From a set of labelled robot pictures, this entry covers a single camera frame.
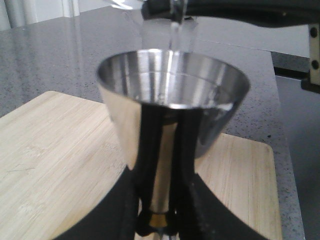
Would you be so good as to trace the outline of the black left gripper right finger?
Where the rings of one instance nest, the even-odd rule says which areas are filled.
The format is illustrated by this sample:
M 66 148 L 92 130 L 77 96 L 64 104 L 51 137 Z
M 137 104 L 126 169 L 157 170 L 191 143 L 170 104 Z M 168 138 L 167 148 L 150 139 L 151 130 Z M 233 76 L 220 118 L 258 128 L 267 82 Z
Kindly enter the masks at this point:
M 232 213 L 198 174 L 183 189 L 176 204 L 181 240 L 265 240 Z

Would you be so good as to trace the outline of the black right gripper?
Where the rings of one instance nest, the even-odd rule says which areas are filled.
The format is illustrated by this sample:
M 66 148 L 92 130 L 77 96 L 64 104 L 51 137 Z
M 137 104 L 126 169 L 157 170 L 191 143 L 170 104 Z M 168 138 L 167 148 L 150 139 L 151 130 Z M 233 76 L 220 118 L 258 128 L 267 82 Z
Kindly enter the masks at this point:
M 301 81 L 303 90 L 320 93 L 320 24 L 310 24 L 309 33 L 309 72 L 308 77 Z

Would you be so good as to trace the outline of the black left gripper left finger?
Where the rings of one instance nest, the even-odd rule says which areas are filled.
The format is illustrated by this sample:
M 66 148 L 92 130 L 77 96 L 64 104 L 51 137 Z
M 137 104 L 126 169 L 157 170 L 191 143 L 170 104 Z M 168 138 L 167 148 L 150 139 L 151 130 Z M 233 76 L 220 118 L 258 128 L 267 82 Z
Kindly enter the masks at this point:
M 115 185 L 84 218 L 56 240 L 133 240 L 139 208 L 132 173 L 125 167 Z

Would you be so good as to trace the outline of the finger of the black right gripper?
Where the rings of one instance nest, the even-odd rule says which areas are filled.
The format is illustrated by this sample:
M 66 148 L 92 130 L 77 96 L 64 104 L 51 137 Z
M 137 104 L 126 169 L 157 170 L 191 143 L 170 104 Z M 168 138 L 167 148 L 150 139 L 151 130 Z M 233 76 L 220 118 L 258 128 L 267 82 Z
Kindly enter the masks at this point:
M 320 22 L 318 0 L 188 0 L 185 14 L 241 21 L 264 28 Z

